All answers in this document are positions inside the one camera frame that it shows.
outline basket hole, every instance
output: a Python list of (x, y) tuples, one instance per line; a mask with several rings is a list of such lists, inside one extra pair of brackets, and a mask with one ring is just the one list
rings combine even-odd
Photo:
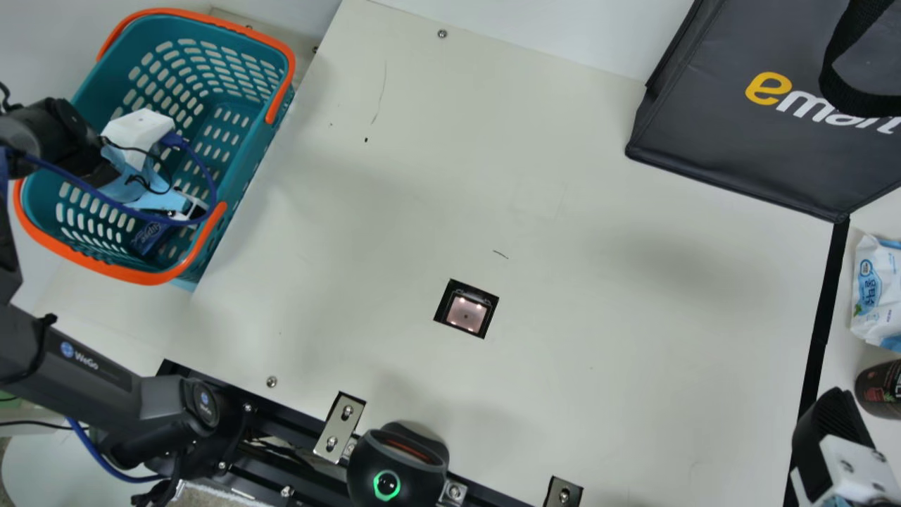
[(137, 95), (138, 95), (138, 92), (136, 92), (134, 90), (134, 88), (132, 88), (132, 89), (128, 90), (128, 93), (125, 94), (125, 98), (122, 99), (122, 101), (125, 103), (126, 106), (128, 106), (134, 100), (134, 98), (137, 97)]

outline teal plastic basket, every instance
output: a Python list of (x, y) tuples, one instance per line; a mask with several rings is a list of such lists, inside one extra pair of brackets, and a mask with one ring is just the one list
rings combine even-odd
[[(98, 132), (142, 107), (172, 117), (213, 174), (214, 214), (139, 255), (130, 244), (143, 221), (38, 171), (14, 193), (25, 229), (70, 261), (120, 280), (199, 281), (294, 98), (294, 67), (284, 43), (234, 23), (178, 9), (129, 16), (72, 104)], [(207, 197), (203, 172), (186, 153), (166, 150), (161, 158), (176, 187)]]

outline basket handle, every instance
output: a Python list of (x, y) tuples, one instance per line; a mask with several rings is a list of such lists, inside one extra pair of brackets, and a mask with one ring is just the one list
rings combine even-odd
[(132, 268), (126, 268), (125, 266), (107, 264), (102, 261), (98, 261), (93, 257), (89, 257), (83, 253), (76, 252), (72, 249), (72, 247), (62, 243), (61, 241), (58, 241), (53, 236), (40, 230), (35, 224), (32, 223), (31, 220), (29, 220), (28, 216), (25, 215), (25, 208), (22, 204), (23, 186), (24, 180), (17, 180), (15, 182), (15, 188), (13, 189), (15, 214), (18, 216), (19, 223), (22, 224), (25, 232), (27, 232), (28, 235), (31, 236), (32, 239), (34, 239), (34, 241), (38, 242), (38, 244), (55, 253), (56, 255), (59, 255), (60, 257), (80, 266), (86, 267), (91, 271), (99, 272), (100, 274), (104, 274), (106, 276), (113, 277), (122, 281), (138, 283), (140, 285), (160, 285), (162, 283), (176, 279), (179, 274), (184, 272), (184, 270), (186, 270), (191, 265), (191, 263), (194, 262), (194, 260), (200, 254), (200, 251), (204, 249), (206, 240), (214, 231), (216, 224), (225, 214), (225, 210), (228, 209), (228, 205), (224, 202), (220, 202), (216, 205), (216, 207), (213, 209), (213, 214), (210, 215), (210, 217), (206, 220), (206, 223), (200, 230), (200, 234), (194, 241), (194, 245), (191, 246), (191, 251), (187, 253), (185, 258), (182, 259), (180, 263), (170, 267), (164, 272), (143, 272), (140, 270), (134, 270)]
[(143, 16), (151, 16), (156, 14), (164, 14), (170, 16), (183, 17), (190, 20), (198, 21), (200, 23), (212, 24), (218, 26), (220, 28), (224, 28), (226, 30), (231, 30), (232, 32), (240, 33), (246, 37), (250, 37), (255, 41), (262, 42), (268, 46), (275, 48), (276, 50), (281, 51), (282, 54), (285, 55), (287, 59), (287, 72), (285, 76), (282, 78), (282, 84), (278, 88), (278, 92), (276, 92), (275, 96), (272, 97), (272, 103), (269, 104), (269, 110), (266, 113), (266, 123), (274, 124), (276, 122), (276, 118), (278, 116), (278, 109), (281, 107), (281, 102), (285, 98), (285, 94), (287, 93), (287, 89), (291, 86), (291, 79), (294, 78), (294, 70), (295, 70), (295, 57), (294, 52), (291, 51), (291, 48), (287, 47), (287, 45), (274, 38), (269, 37), (268, 35), (260, 32), (255, 32), (246, 26), (241, 26), (236, 23), (232, 23), (229, 21), (225, 21), (224, 19), (219, 19), (216, 17), (212, 17), (207, 14), (199, 14), (191, 11), (185, 11), (183, 9), (146, 9), (143, 11), (139, 11), (134, 13), (127, 18), (123, 19), (118, 26), (115, 27), (110, 36), (107, 37), (106, 42), (102, 48), (100, 48), (100, 52), (97, 53), (97, 61), (100, 61), (106, 54), (107, 50), (110, 49), (110, 46), (119, 38), (119, 35), (122, 35), (122, 32), (125, 28), (131, 24), (132, 21), (143, 17)]

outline black cable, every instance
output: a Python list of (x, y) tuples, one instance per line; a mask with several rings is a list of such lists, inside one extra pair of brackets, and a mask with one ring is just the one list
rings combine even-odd
[(32, 425), (32, 426), (43, 426), (44, 428), (52, 428), (52, 429), (65, 429), (66, 431), (71, 431), (72, 427), (70, 426), (60, 426), (58, 424), (50, 424), (49, 422), (43, 422), (41, 420), (11, 420), (9, 422), (0, 422), (0, 427), (3, 426), (18, 426), (21, 424)]
[(159, 164), (159, 167), (165, 171), (166, 178), (168, 179), (169, 187), (168, 187), (168, 189), (165, 189), (162, 192), (154, 190), (153, 188), (150, 187), (150, 183), (147, 181), (147, 179), (138, 174), (133, 174), (132, 176), (129, 176), (128, 179), (125, 181), (126, 185), (131, 183), (132, 181), (137, 181), (138, 184), (140, 184), (142, 187), (144, 187), (145, 190), (147, 190), (151, 194), (155, 194), (158, 196), (165, 195), (165, 194), (169, 193), (170, 190), (172, 190), (172, 184), (173, 184), (172, 183), (172, 171), (169, 170), (168, 165), (166, 165), (166, 162), (163, 161), (156, 153), (148, 152), (146, 150), (142, 150), (141, 148), (120, 146), (120, 145), (110, 141), (110, 139), (108, 137), (101, 137), (100, 139), (105, 144), (109, 144), (110, 146), (113, 146), (114, 148), (118, 148), (120, 150), (125, 150), (127, 152), (142, 153), (142, 154), (150, 157), (151, 159), (153, 159), (153, 161), (155, 161), (157, 164)]

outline bag handle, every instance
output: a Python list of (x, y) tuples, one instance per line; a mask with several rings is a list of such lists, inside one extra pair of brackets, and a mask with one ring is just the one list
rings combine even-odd
[(820, 89), (836, 109), (862, 117), (900, 116), (901, 96), (860, 91), (848, 84), (833, 66), (863, 36), (895, 0), (851, 0), (835, 26), (823, 58)]

